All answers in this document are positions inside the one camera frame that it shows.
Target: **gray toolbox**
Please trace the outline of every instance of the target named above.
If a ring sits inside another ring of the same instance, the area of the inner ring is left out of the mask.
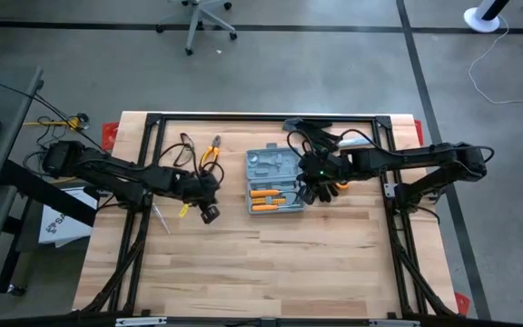
[[[248,150],[245,155],[247,175],[247,210],[250,214],[296,213],[304,210],[304,201],[298,196],[300,183],[296,176],[301,173],[298,167],[300,157],[290,148],[279,148],[277,144],[267,144],[266,149]],[[278,190],[281,193],[252,198],[252,191]],[[254,205],[278,205],[278,209],[254,211]]]

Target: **pliers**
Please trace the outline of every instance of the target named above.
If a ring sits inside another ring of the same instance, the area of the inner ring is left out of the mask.
[[[213,163],[211,165],[211,168],[209,168],[209,171],[213,170],[213,167],[215,166],[214,163],[217,163],[217,157],[219,156],[219,145],[222,143],[222,138],[219,135],[216,135],[215,138],[213,138],[213,143],[207,147],[207,151],[203,154],[201,157],[201,169],[206,164],[205,160],[209,157],[210,154],[213,154]]]

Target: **white cable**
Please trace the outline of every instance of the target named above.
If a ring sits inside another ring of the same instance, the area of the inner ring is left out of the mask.
[[[469,79],[471,80],[471,82],[473,83],[473,86],[475,86],[476,90],[481,94],[483,95],[483,97],[486,98],[486,100],[490,101],[491,103],[493,104],[523,104],[523,100],[509,100],[509,101],[493,101],[491,100],[485,93],[483,93],[481,90],[479,90],[479,87],[478,87],[478,84],[476,83],[476,81],[473,79],[473,76],[471,75],[471,70],[473,69],[473,66],[475,64],[477,64],[481,59],[485,58],[486,55],[489,54],[489,52],[491,51],[491,49],[494,48],[494,46],[496,45],[496,43],[502,39],[504,36],[506,36],[508,33],[509,33],[509,25],[508,25],[508,21],[506,21],[506,19],[504,17],[502,17],[501,15],[499,16],[499,18],[504,21],[504,23],[506,23],[506,33],[504,33],[503,35],[501,35],[500,37],[498,37],[496,39],[496,41],[494,41],[494,43],[491,45],[491,47],[488,49],[488,51],[483,54],[480,58],[476,59],[472,64],[471,66],[469,67],[469,70],[468,70],[468,76],[469,76]]]

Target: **desk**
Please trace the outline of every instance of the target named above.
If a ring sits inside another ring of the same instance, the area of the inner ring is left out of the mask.
[[[123,113],[114,156],[137,160],[145,117],[146,113]],[[391,120],[399,149],[419,146],[411,115],[393,115]],[[371,133],[369,126],[356,123],[335,124],[331,132],[340,134],[351,127]],[[222,138],[219,163],[226,175],[217,193],[221,216],[205,225],[196,210],[179,218],[179,202],[154,199],[172,234],[152,217],[136,312],[304,318],[380,318],[400,312],[380,180],[353,182],[333,203],[316,203],[303,213],[250,216],[244,194],[245,151],[267,143],[287,146],[281,123],[168,121],[163,149],[178,143],[181,132],[193,138],[198,157],[216,134]],[[152,155],[149,150],[147,158]],[[160,164],[171,164],[173,155],[165,155]],[[424,174],[414,169],[402,176],[409,183]],[[125,211],[117,208],[96,216],[75,309],[88,304],[113,273],[124,220]],[[415,213],[411,224],[423,275],[456,311],[437,221],[427,213]],[[416,308],[412,283],[406,280]],[[123,287],[121,299],[127,290]]]
[[[20,92],[35,94],[41,81],[42,69],[40,67],[0,65],[0,84],[12,87]],[[0,232],[3,228],[4,232],[14,234],[15,239],[21,232],[21,223],[17,219],[7,219],[7,215],[16,192],[26,194],[40,203],[46,203],[60,212],[87,218],[89,224],[92,224],[95,216],[95,210],[92,210],[89,206],[7,159],[31,103],[31,98],[0,86]],[[16,240],[12,243],[10,253],[2,269],[0,292],[7,291],[9,280],[15,268],[18,256],[15,251],[15,242]]]

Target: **black desk leg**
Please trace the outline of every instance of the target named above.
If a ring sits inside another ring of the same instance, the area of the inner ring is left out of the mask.
[[[32,203],[32,199],[27,200],[21,219],[15,219],[12,216],[8,216],[5,220],[2,232],[13,235],[14,239],[11,242],[11,245],[9,245],[9,250],[7,251],[7,256],[5,257],[4,266],[1,268],[0,294],[10,293],[15,296],[21,296],[25,293],[25,288],[13,285],[11,280],[14,277],[15,267],[17,266],[19,256],[21,255],[21,253],[16,250],[17,242],[19,241],[22,228],[24,227],[24,222],[27,219],[27,214],[29,213],[29,209],[32,206]]]
[[[22,225],[22,221],[12,217],[7,217],[7,221],[15,221],[14,224],[19,223]],[[19,240],[19,235],[21,234],[21,227],[18,231],[12,232],[4,228],[4,233],[11,233],[14,236],[11,245],[9,245],[9,251],[5,257],[4,266],[1,268],[0,273],[0,294],[11,293],[12,295],[23,295],[25,289],[22,287],[16,287],[11,284],[11,279],[14,277],[15,267],[19,261],[19,255],[21,254],[15,248],[17,247],[17,241]]]
[[[30,199],[46,204],[78,222],[94,226],[95,209],[35,176],[17,163],[10,160],[5,162],[0,173],[0,183],[13,185],[19,193],[27,195]]]

